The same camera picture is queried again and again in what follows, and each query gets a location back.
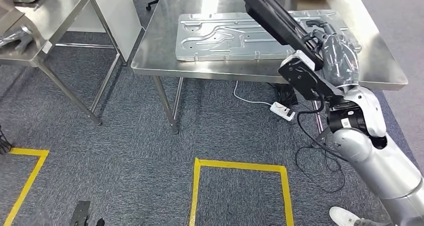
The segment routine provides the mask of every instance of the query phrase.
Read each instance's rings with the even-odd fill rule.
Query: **table top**
[[[39,0],[38,7],[16,7],[25,13],[12,27],[27,25],[34,41],[18,55],[12,47],[0,49],[0,64],[36,67],[74,22],[89,0]]]
[[[361,0],[278,0],[286,10],[335,10],[362,45],[361,85],[399,90],[408,83]],[[159,0],[132,61],[137,74],[287,83],[277,70],[282,60],[183,62],[175,56],[180,14],[246,12],[243,0]]]

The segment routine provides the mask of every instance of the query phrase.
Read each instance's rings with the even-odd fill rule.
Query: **yellow tape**
[[[204,160],[204,159],[199,160],[198,158],[194,160],[193,192],[191,196],[191,211],[190,211],[189,226],[195,226],[195,222],[196,222],[196,209],[197,209],[198,193],[199,193],[198,185],[199,185],[199,179],[200,179],[201,166],[279,172],[281,176],[282,195],[284,200],[285,222],[287,226],[294,226],[295,221],[293,219],[292,200],[290,199],[290,190],[288,188],[289,178],[287,175],[286,167],[280,166],[280,165],[270,165],[270,164],[227,162],[227,161]]]
[[[27,148],[12,148],[9,153],[10,154],[16,154],[16,155],[47,157],[47,154],[49,153],[49,151],[48,150],[38,150],[38,149],[27,149]]]
[[[215,161],[215,160],[199,160],[201,166],[207,167],[223,167],[223,168],[236,168],[246,170],[259,170],[268,172],[280,172],[282,166],[270,165],[270,164],[257,164],[257,163],[245,163],[245,162],[226,162],[226,161]]]
[[[198,185],[200,179],[200,162],[199,159],[194,160],[194,176],[193,176],[193,193],[191,195],[191,212],[189,226],[195,226],[196,208],[198,205]]]
[[[14,218],[16,217],[19,208],[21,207],[22,203],[24,202],[25,197],[27,196],[29,189],[31,188],[34,180],[36,179],[42,165],[44,164],[44,161],[46,160],[47,155],[49,154],[48,150],[36,150],[36,149],[25,149],[25,148],[12,148],[10,151],[11,154],[16,155],[29,155],[29,156],[39,156],[39,159],[34,167],[34,170],[32,170],[31,174],[29,175],[28,180],[26,181],[24,188],[20,192],[19,197],[17,198],[16,202],[14,203],[12,210],[10,211],[9,215],[6,218],[6,221],[4,222],[4,225],[9,226],[12,224]]]
[[[286,167],[281,166],[280,175],[281,186],[283,188],[282,199],[284,200],[285,222],[287,226],[294,226],[295,220],[293,219],[292,200],[290,199],[290,190],[288,188],[289,176],[287,175]]]

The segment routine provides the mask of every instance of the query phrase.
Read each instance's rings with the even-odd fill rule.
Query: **gray carpet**
[[[151,15],[144,11],[146,1],[134,0],[144,26]],[[79,33],[65,39],[103,40]],[[112,50],[54,48],[47,63],[90,104],[113,58]],[[173,102],[178,80],[163,82]],[[304,176],[294,154],[310,141],[267,106],[235,98],[235,82],[186,80],[179,135],[170,132],[153,80],[134,75],[129,67],[114,72],[100,102],[96,114],[102,126],[78,111],[40,70],[0,66],[0,85],[0,124],[8,139],[18,147],[50,150],[15,225],[67,224],[78,200],[91,201],[91,223],[103,217],[107,225],[187,225],[195,157],[286,166],[296,225],[331,225],[328,209],[334,205],[388,221],[349,165],[342,163],[345,187],[336,193],[323,192]],[[269,85],[249,82],[240,83],[238,94],[267,102],[274,96]],[[412,158],[384,95],[376,94],[389,133]],[[303,122],[316,135],[314,117]],[[0,219],[6,218],[34,163],[16,155],[0,157]],[[342,183],[342,175],[328,170],[317,151],[300,153],[299,164],[321,187],[331,190]],[[202,169],[196,222],[284,225],[279,183],[272,173]]]

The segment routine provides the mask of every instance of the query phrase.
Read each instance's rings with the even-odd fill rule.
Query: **metal table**
[[[286,10],[335,10],[362,45],[358,55],[361,85],[380,90],[399,90],[408,83],[361,0],[278,0]],[[197,61],[176,60],[175,47],[180,14],[246,12],[243,0],[159,0],[131,64],[137,74],[151,75],[169,123],[178,132],[176,112],[183,78],[287,83],[277,70],[281,60]],[[180,77],[173,110],[161,76]],[[320,117],[318,129],[323,131]]]
[[[81,12],[84,6],[91,2],[94,10],[101,21],[106,33],[110,37],[113,46],[110,45],[91,45],[91,44],[72,44],[72,43],[58,43],[59,39],[63,36],[66,30],[74,22],[77,15]],[[78,107],[90,117],[90,119],[97,125],[101,121],[94,115],[94,110],[99,103],[100,97],[106,88],[106,85],[116,67],[118,60],[121,59],[122,63],[126,61],[122,57],[120,49],[118,48],[115,39],[101,13],[95,0],[38,0],[37,6],[17,7],[18,10],[25,13],[11,28],[18,28],[22,24],[27,25],[34,37],[27,49],[21,54],[17,54],[12,47],[0,49],[0,64],[4,65],[23,65],[29,67],[38,67],[45,72],[62,90],[72,99]],[[82,48],[102,48],[102,49],[116,49],[116,57],[109,68],[109,71],[96,95],[96,98],[90,108],[87,108],[82,101],[51,71],[51,69],[44,63],[47,54],[54,46],[66,47],[82,47]]]

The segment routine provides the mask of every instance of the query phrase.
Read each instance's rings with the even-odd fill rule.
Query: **white sneaker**
[[[330,217],[338,226],[354,226],[360,218],[341,207],[330,208]]]

